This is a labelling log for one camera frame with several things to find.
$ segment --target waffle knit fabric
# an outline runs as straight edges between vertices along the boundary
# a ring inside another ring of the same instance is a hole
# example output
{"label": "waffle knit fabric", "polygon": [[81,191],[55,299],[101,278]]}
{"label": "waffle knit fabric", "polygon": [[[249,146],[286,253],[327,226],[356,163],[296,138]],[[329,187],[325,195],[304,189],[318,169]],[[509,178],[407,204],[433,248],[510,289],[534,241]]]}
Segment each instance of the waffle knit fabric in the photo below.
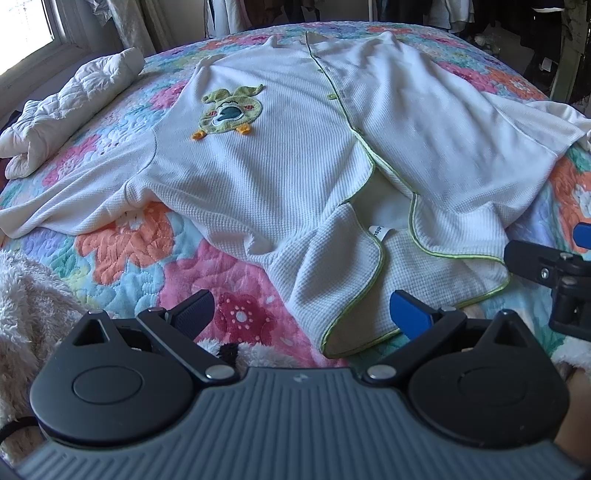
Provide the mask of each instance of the waffle knit fabric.
{"label": "waffle knit fabric", "polygon": [[80,234],[161,201],[260,265],[341,356],[395,330],[396,288],[439,307],[506,285],[505,228],[590,129],[566,105],[480,93],[390,33],[270,38],[203,59],[159,124],[2,210],[0,228]]}

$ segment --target bedspread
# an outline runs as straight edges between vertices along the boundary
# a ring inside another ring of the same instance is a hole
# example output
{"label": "bedspread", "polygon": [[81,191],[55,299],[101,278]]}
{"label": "bedspread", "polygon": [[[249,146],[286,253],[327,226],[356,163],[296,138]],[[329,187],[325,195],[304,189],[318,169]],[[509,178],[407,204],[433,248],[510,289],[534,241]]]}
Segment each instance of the bedspread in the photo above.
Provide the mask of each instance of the bedspread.
{"label": "bedspread", "polygon": [[[203,57],[262,44],[271,35],[276,35],[280,43],[289,43],[301,38],[305,31],[328,37],[362,38],[386,30],[480,91],[520,101],[544,99],[541,92],[508,66],[460,39],[428,27],[327,22],[230,35],[147,59],[138,81],[78,131],[52,160],[32,176],[8,183],[0,195],[0,207],[26,202],[74,169],[154,125],[173,105]],[[591,217],[590,190],[591,157],[573,147],[558,162],[534,204],[510,227],[510,237],[575,250],[586,256],[585,250],[573,245],[571,235],[578,221]],[[305,366],[345,363],[328,360],[311,347],[261,269],[214,249],[189,220],[161,203],[128,212],[86,235],[72,237],[38,228],[20,239],[7,239],[3,247],[22,250],[50,266],[80,301],[119,317],[133,316],[154,305],[171,307],[206,288],[215,296],[216,310],[213,322],[201,337],[274,345]],[[513,279],[502,294],[468,310],[472,316],[492,317],[500,308],[513,308],[551,354],[563,337],[547,326],[550,307],[547,289]],[[349,362],[367,364],[405,341],[399,335],[349,358]]]}

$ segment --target screw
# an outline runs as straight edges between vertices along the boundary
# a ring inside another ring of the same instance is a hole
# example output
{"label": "screw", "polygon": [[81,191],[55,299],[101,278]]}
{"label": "screw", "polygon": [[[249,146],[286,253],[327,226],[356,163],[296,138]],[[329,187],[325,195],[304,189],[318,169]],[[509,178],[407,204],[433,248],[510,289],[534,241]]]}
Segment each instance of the screw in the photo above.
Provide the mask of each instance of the screw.
{"label": "screw", "polygon": [[234,376],[234,369],[230,365],[212,365],[205,370],[205,376],[211,380],[227,380]]}
{"label": "screw", "polygon": [[389,380],[396,376],[396,369],[390,365],[372,365],[367,370],[368,377],[372,380]]}

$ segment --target white quilted jacket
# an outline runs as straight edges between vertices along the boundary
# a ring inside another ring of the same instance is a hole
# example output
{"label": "white quilted jacket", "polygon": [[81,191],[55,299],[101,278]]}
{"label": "white quilted jacket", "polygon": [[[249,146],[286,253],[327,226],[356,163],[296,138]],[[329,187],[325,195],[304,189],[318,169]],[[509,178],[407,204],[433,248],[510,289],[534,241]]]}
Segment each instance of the white quilted jacket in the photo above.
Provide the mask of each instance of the white quilted jacket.
{"label": "white quilted jacket", "polygon": [[29,100],[21,117],[0,136],[0,158],[10,158],[6,178],[29,176],[92,116],[125,90],[144,68],[137,48],[92,60],[59,93]]}

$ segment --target green piping trim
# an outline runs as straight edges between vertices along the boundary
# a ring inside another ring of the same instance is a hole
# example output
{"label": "green piping trim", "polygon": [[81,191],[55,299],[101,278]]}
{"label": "green piping trim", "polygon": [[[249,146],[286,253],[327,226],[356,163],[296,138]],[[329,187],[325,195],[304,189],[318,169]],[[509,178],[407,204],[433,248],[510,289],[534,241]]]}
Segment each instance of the green piping trim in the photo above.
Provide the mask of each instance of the green piping trim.
{"label": "green piping trim", "polygon": [[314,62],[316,63],[316,65],[318,65],[318,68],[322,71],[322,73],[324,74],[324,76],[326,77],[326,79],[329,81],[330,86],[333,88],[334,93],[335,93],[335,95],[337,97],[336,100],[339,101],[340,108],[341,108],[341,110],[342,110],[345,118],[347,119],[347,123],[349,124],[349,128],[351,130],[355,131],[355,128],[353,127],[353,123],[351,122],[351,119],[349,118],[349,114],[347,113],[347,110],[345,109],[345,106],[343,104],[343,101],[340,98],[339,92],[336,89],[335,83],[333,82],[332,78],[330,78],[330,76],[324,71],[323,66],[320,64],[320,62],[318,61],[318,59],[312,53],[312,49],[310,48],[310,43],[308,42],[308,33],[309,32],[306,32],[305,33],[305,36],[306,36],[306,47],[308,47],[308,53],[310,54],[310,58],[312,60],[314,60]]}
{"label": "green piping trim", "polygon": [[[326,73],[324,67],[320,64],[320,62],[318,61],[318,58],[312,53],[312,49],[310,47],[310,43],[308,40],[308,32],[305,33],[305,37],[306,37],[306,47],[308,48],[308,53],[310,55],[310,58],[312,60],[314,60],[314,62],[316,63],[318,69],[320,72],[323,73],[323,75],[326,77],[326,79],[328,80],[328,82],[330,83],[334,94],[336,95],[335,100],[337,100],[339,102],[341,111],[343,112],[343,115],[345,116],[345,120],[347,120],[347,123],[349,125],[349,128],[351,129],[351,131],[353,132],[353,134],[355,135],[355,137],[361,142],[361,144],[363,145],[363,148],[366,151],[366,154],[368,156],[368,160],[369,162],[372,164],[372,170],[370,173],[370,176],[374,173],[375,167],[378,166],[381,170],[384,171],[388,171],[390,172],[392,175],[394,175],[398,181],[400,181],[412,194],[412,199],[411,199],[411,206],[410,206],[410,210],[408,213],[408,230],[410,231],[411,234],[411,238],[413,239],[413,242],[416,244],[416,246],[419,247],[419,249],[421,249],[423,252],[425,252],[428,255],[432,255],[434,257],[442,257],[442,258],[451,258],[454,260],[460,260],[460,259],[465,259],[465,260],[476,260],[476,259],[482,259],[482,260],[491,260],[494,262],[498,262],[501,265],[505,265],[505,263],[503,262],[502,259],[497,258],[497,257],[493,257],[490,255],[477,255],[477,254],[473,254],[473,255],[446,255],[446,254],[441,254],[438,252],[432,252],[430,250],[428,250],[427,248],[425,248],[421,242],[418,240],[416,231],[414,229],[414,214],[415,214],[415,207],[416,207],[416,200],[419,197],[419,194],[416,190],[413,189],[413,187],[406,181],[404,180],[404,178],[392,167],[392,165],[390,165],[388,162],[386,162],[382,157],[380,157],[376,152],[373,151],[373,149],[371,148],[371,146],[366,142],[366,140],[364,139],[364,137],[362,136],[362,131],[355,127],[353,125],[353,122],[351,121],[351,118],[349,116],[349,114],[347,113],[347,109],[345,108],[345,104],[343,103],[343,100],[339,94],[339,91],[337,90],[336,84],[335,82],[332,80],[332,78],[328,75],[328,73]],[[357,192],[355,192],[350,198],[348,198],[347,200],[343,201],[341,203],[341,205],[343,205],[344,203],[350,202],[351,199],[353,199],[353,197],[355,197],[359,192],[361,192],[361,190],[365,187],[365,185],[367,184],[369,178],[364,182],[364,184],[361,186],[361,188],[359,188],[359,190],[357,190]],[[361,298],[363,298],[367,292],[371,289],[371,287],[374,286],[379,273],[382,271],[382,267],[384,266],[384,246],[382,245],[382,243],[377,240],[371,233],[369,233],[365,228],[363,228],[363,226],[359,223],[359,219],[357,219],[357,217],[355,216],[355,219],[357,221],[357,224],[359,225],[359,227],[361,228],[361,230],[366,234],[369,235],[371,237],[371,239],[374,241],[374,243],[377,244],[378,248],[379,248],[379,264],[378,264],[378,268],[376,269],[376,271],[374,272],[370,282],[365,286],[365,288],[359,292],[355,298],[349,302],[349,304],[345,307],[345,309],[340,313],[340,315],[335,318],[334,321],[332,321],[332,323],[330,324],[328,330],[326,330],[326,332],[324,333],[324,335],[322,336],[322,340],[320,342],[320,351],[322,352],[322,354],[324,356],[326,356],[327,358],[340,358],[343,356],[348,356],[348,355],[353,355],[355,353],[361,352],[367,348],[370,348],[374,345],[377,345],[380,342],[383,342],[384,340],[387,340],[391,337],[393,337],[394,335],[397,335],[400,332],[400,329],[396,328],[395,330],[392,330],[391,332],[388,332],[382,336],[380,336],[379,338],[376,338],[364,345],[361,345],[357,348],[354,348],[352,350],[346,351],[346,352],[342,352],[342,353],[337,353],[335,355],[328,355],[326,353],[326,343],[328,342],[328,338],[330,337],[331,333],[333,332],[334,328],[336,327],[336,325],[343,319],[344,316],[346,316],[347,314],[349,314],[349,312],[357,305],[357,303],[360,301]],[[495,295],[496,293],[502,291],[508,284],[509,284],[509,278],[507,278],[507,280],[505,280],[500,286],[495,287],[493,290],[480,295],[479,297],[475,297],[474,299],[469,299],[469,300],[465,300],[460,302],[457,307],[458,308],[462,308],[465,307],[467,305],[471,305],[473,303],[478,303],[479,301],[482,300],[486,300],[490,297],[492,297],[493,295]]]}
{"label": "green piping trim", "polygon": [[[408,213],[408,231],[410,232],[410,236],[413,239],[413,242],[416,244],[416,246],[418,246],[423,252],[425,252],[426,254],[432,255],[434,257],[441,257],[441,258],[451,258],[454,260],[462,260],[462,259],[466,259],[466,260],[490,260],[493,262],[497,262],[500,263],[501,265],[505,266],[505,262],[503,261],[502,258],[498,258],[498,257],[493,257],[492,255],[477,255],[477,254],[466,254],[466,255],[447,255],[447,254],[442,254],[439,252],[433,252],[427,248],[425,248],[422,243],[419,241],[417,233],[414,229],[414,214],[416,211],[416,207],[417,207],[417,198],[419,197],[418,194],[413,192],[413,199],[411,200],[410,203],[410,211]],[[509,282],[511,281],[511,277],[509,275],[507,275],[507,279],[499,286],[493,288],[492,290],[486,292],[485,294],[480,295],[479,297],[475,297],[473,299],[467,299],[464,301],[461,301],[460,303],[458,303],[457,305],[455,305],[457,308],[461,309],[464,308],[468,305],[472,305],[474,303],[478,303],[479,301],[482,300],[486,300],[489,299],[490,297],[492,297],[493,295],[499,293],[500,291],[504,290],[507,285],[509,284]]]}
{"label": "green piping trim", "polygon": [[[328,330],[326,330],[325,333],[324,333],[324,335],[322,336],[322,340],[320,341],[320,351],[322,352],[322,354],[326,358],[337,358],[338,356],[343,356],[342,353],[338,353],[336,356],[326,355],[326,353],[325,353],[326,352],[326,342],[328,341],[328,338],[329,338],[330,334],[332,333],[333,329],[336,327],[336,325],[343,319],[343,317],[345,317],[346,315],[349,314],[349,312],[357,305],[357,303],[359,302],[359,300],[362,299],[363,297],[365,297],[365,295],[371,289],[371,287],[374,286],[376,280],[379,277],[379,273],[382,271],[382,267],[384,266],[384,254],[385,254],[385,252],[384,252],[384,246],[382,245],[382,242],[380,242],[377,238],[375,238],[367,229],[363,228],[363,226],[361,225],[361,223],[359,223],[359,219],[357,218],[357,215],[355,215],[355,221],[357,222],[358,227],[361,228],[361,231],[365,235],[367,235],[368,237],[370,237],[371,240],[378,247],[378,249],[379,249],[378,266],[374,270],[374,273],[372,274],[372,277],[369,280],[369,282],[367,283],[367,285],[363,288],[362,291],[360,291],[353,298],[353,300],[351,300],[347,304],[347,306],[340,312],[340,315],[332,321],[332,323],[328,327]],[[363,350],[363,349],[365,349],[367,347],[365,345],[362,345],[360,348],[361,348],[361,350]]]}
{"label": "green piping trim", "polygon": [[336,355],[326,355],[324,352],[322,354],[326,358],[342,358],[344,356],[354,355],[356,353],[363,352],[364,350],[367,350],[368,348],[371,348],[374,345],[377,345],[377,344],[382,343],[388,339],[391,339],[392,337],[400,335],[401,333],[402,333],[402,330],[400,330],[399,328],[395,328],[394,330],[391,330],[388,333],[384,333],[382,336],[376,338],[375,340],[372,340],[371,342],[368,342],[362,346],[358,346],[357,348],[347,350],[346,352],[338,353]]}

